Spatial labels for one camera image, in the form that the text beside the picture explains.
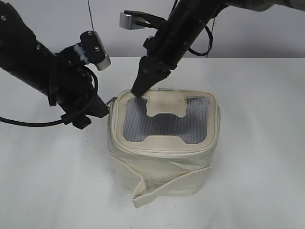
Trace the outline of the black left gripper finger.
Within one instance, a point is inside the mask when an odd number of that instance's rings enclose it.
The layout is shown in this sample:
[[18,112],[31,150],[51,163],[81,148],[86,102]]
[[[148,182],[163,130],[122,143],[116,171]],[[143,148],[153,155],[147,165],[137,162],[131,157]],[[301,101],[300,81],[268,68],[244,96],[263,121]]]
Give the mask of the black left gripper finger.
[[72,125],[80,130],[83,130],[91,124],[91,119],[86,115],[80,115],[72,121]]
[[86,115],[103,118],[109,114],[109,108],[105,102],[96,94],[89,107],[85,111]]

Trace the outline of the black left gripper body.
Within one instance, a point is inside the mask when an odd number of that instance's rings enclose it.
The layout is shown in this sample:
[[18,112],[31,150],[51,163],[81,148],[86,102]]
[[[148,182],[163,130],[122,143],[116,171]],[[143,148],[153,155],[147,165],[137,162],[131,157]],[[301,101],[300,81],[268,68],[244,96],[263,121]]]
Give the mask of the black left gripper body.
[[87,65],[81,45],[73,45],[61,52],[47,51],[51,75],[48,82],[48,99],[64,111],[61,119],[75,119],[86,115],[93,97],[98,94],[98,80]]

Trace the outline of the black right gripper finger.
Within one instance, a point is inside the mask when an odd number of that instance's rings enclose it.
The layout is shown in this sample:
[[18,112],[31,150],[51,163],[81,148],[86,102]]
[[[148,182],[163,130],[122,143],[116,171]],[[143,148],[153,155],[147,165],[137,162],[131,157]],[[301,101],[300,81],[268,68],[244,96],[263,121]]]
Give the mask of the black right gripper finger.
[[145,86],[145,92],[151,89],[155,84],[158,82],[166,79],[171,71],[168,69],[145,69],[146,73],[146,86]]
[[143,56],[139,62],[137,77],[132,86],[131,92],[136,97],[141,97],[153,86],[154,63]]

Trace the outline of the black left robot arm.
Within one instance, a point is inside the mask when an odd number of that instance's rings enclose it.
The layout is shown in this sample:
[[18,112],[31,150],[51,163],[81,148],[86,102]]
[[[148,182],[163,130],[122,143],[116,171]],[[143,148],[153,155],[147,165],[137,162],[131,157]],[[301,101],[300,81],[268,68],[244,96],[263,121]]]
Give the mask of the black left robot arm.
[[1,69],[45,95],[50,106],[60,106],[64,110],[57,121],[28,123],[1,118],[3,123],[24,127],[72,124],[84,129],[91,123],[91,117],[105,117],[109,108],[98,96],[98,79],[89,64],[99,71],[111,64],[95,30],[83,32],[78,43],[52,53],[37,40],[15,8],[1,2]]

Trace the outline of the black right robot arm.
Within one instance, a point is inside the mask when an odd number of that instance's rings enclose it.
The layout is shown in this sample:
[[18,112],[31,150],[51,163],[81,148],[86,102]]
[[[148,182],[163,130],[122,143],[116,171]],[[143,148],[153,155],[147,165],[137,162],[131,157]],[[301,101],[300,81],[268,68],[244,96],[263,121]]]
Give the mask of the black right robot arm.
[[181,0],[167,20],[140,11],[124,11],[127,15],[144,19],[148,27],[157,29],[156,34],[144,43],[147,54],[140,59],[132,93],[141,97],[156,83],[167,78],[187,51],[197,55],[190,46],[209,20],[221,10],[234,6],[265,11],[274,4],[296,10],[305,9],[303,0]]

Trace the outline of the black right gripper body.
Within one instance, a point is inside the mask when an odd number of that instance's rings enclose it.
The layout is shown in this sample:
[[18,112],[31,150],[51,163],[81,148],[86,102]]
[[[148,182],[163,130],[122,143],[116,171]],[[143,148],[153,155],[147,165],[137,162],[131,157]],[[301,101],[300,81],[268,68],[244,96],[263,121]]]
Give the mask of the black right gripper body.
[[146,39],[146,57],[154,63],[155,69],[174,70],[187,51],[196,56],[206,56],[210,48],[197,52],[191,45],[202,30],[210,34],[206,26],[209,20],[209,7],[175,7],[156,34]]

